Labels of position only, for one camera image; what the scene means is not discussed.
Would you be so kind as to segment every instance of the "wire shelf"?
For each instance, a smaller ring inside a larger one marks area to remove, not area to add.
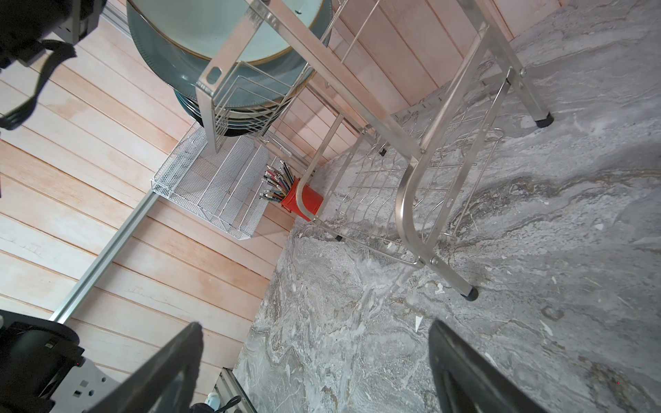
[[[489,107],[491,103],[492,96],[484,88],[469,93],[444,134],[445,145],[436,149],[426,167],[413,205],[415,229],[424,242],[428,240],[440,206],[447,201],[449,189],[466,161],[466,154],[486,116],[485,106]],[[430,121],[430,118],[418,119],[416,114],[405,122],[404,129],[409,129],[407,132],[411,139],[420,143]],[[488,132],[486,141],[492,143],[491,150],[478,162],[483,167],[469,175],[467,183],[473,183],[473,190],[468,198],[466,191],[460,192],[464,202],[455,203],[452,209],[453,216],[459,216],[459,219],[450,220],[451,228],[442,230],[441,235],[445,238],[456,238],[456,229],[463,219],[463,212],[460,211],[463,211],[463,205],[470,202],[491,154],[503,137],[500,129]],[[418,265],[418,257],[404,245],[395,224],[395,198],[408,161],[379,140],[375,145],[357,151],[353,159],[347,162],[350,164],[345,172],[346,179],[342,179],[332,193],[327,206],[329,213],[325,214],[324,222],[342,237],[374,252],[406,264]]]
[[[267,164],[278,160],[249,136],[228,137],[218,153],[205,150],[204,128],[194,124],[151,181],[152,190],[229,233],[250,238],[268,201],[259,197]]]

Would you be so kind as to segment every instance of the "plate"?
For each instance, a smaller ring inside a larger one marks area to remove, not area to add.
[[[167,40],[206,60],[215,56],[248,10],[244,0],[130,0],[130,3]],[[322,0],[284,0],[284,3],[310,27],[317,19]],[[268,24],[257,30],[253,40],[240,60],[266,63],[290,48]]]
[[[317,38],[323,35],[331,22],[330,1],[324,0],[319,15],[310,28]],[[151,70],[179,93],[196,101],[195,82],[209,62],[169,42],[132,7],[131,3],[126,4],[126,9],[131,36]],[[276,59],[255,66],[269,76],[247,65],[235,66],[236,70],[230,74],[225,85],[240,87],[236,88],[225,107],[275,106],[288,92],[289,85],[296,81],[305,63],[295,50],[290,50]]]

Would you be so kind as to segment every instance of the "bunch of pencils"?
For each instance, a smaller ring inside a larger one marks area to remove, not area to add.
[[[266,172],[262,181],[269,183],[274,189],[259,194],[260,198],[273,202],[282,202],[287,194],[289,194],[289,191],[292,190],[294,175],[284,161],[281,160],[280,162],[282,163],[282,172],[270,165],[266,166]]]

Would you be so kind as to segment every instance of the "wooden wall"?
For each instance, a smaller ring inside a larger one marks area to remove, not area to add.
[[[123,1],[109,0],[119,8]],[[508,38],[559,7],[557,0],[489,1]],[[373,4],[347,6],[330,41],[338,58]],[[455,0],[382,0],[346,64],[396,112],[450,80],[474,35]],[[105,20],[77,52],[55,71],[33,116],[0,135],[0,307],[44,318],[192,123],[131,39]],[[42,63],[0,74],[0,113],[32,93]],[[323,83],[313,79],[344,104]],[[311,158],[333,120],[305,90],[274,133]],[[341,126],[322,163],[355,140]],[[255,237],[239,242],[160,200],[68,324],[85,355],[122,380],[186,323],[202,322],[196,398],[204,398],[219,368],[234,365],[292,224],[270,206]]]

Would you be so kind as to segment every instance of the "black strap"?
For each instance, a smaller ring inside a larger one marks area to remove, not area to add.
[[[37,98],[57,66],[67,59],[76,57],[76,49],[73,44],[60,42],[59,40],[43,40],[41,43],[44,48],[52,50],[53,53],[48,56],[44,63],[42,72],[39,74],[39,80],[37,80],[37,85],[34,88],[34,94],[23,104],[0,118],[0,128],[14,130],[25,122],[37,107]]]

